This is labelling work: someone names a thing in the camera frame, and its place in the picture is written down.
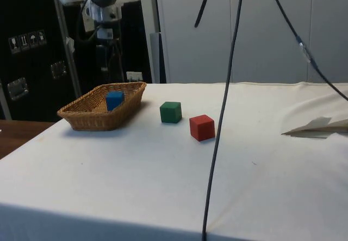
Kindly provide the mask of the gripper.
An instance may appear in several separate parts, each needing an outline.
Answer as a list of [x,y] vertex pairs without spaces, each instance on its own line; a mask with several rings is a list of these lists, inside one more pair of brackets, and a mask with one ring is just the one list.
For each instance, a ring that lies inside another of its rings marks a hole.
[[98,45],[114,44],[114,27],[112,25],[95,23],[95,27],[96,40]]

